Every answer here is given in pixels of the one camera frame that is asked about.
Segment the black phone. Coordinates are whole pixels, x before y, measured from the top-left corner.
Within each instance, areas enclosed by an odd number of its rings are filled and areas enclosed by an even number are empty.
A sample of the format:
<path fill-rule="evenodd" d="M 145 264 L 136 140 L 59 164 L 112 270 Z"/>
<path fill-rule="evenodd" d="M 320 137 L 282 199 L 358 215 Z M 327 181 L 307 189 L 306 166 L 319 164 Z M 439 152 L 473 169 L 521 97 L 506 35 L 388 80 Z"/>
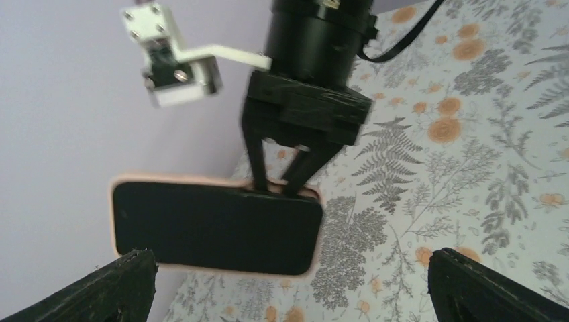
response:
<path fill-rule="evenodd" d="M 284 182 L 255 191 L 250 180 L 126 174 L 109 189 L 115 251 L 150 250 L 159 264 L 187 270 L 304 276 L 319 253 L 319 191 L 283 194 Z"/>

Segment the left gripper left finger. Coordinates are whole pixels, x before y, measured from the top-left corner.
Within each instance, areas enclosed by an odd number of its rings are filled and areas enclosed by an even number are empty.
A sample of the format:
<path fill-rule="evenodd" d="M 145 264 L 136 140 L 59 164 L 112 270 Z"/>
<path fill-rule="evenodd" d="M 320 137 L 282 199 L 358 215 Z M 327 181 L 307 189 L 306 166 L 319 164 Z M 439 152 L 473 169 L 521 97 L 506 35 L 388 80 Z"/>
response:
<path fill-rule="evenodd" d="M 133 250 L 3 320 L 146 321 L 157 272 L 151 250 Z"/>

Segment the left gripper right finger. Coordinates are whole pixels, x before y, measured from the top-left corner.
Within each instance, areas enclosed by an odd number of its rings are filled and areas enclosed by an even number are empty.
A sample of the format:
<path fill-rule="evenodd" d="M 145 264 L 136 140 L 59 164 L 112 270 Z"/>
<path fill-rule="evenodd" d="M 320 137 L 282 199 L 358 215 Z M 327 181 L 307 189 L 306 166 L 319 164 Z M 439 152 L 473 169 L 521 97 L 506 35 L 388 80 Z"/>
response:
<path fill-rule="evenodd" d="M 428 293 L 441 322 L 568 320 L 568 308 L 452 248 L 433 252 L 427 277 Z"/>

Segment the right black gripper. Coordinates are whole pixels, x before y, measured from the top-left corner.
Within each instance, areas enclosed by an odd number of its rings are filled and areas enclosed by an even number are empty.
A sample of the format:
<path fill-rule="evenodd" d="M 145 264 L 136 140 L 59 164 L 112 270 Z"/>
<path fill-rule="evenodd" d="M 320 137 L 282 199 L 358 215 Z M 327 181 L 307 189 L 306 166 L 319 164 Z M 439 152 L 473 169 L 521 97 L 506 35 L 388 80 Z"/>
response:
<path fill-rule="evenodd" d="M 358 51 L 377 35 L 370 7 L 370 1 L 273 2 L 264 49 L 272 64 L 251 74 L 241 119 L 256 191 L 268 191 L 263 139 L 310 147 L 282 175 L 286 196 L 356 141 L 371 101 L 348 79 Z"/>

